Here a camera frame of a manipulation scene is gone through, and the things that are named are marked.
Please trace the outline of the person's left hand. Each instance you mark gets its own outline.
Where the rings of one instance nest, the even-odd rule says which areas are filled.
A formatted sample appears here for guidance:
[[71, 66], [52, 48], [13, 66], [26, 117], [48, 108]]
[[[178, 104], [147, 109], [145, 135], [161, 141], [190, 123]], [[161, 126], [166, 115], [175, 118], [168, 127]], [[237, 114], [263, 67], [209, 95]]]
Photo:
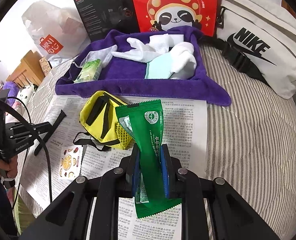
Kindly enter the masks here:
[[18, 156], [16, 155], [11, 158], [9, 163], [0, 160], [0, 170], [7, 171], [8, 178], [15, 178], [18, 174]]

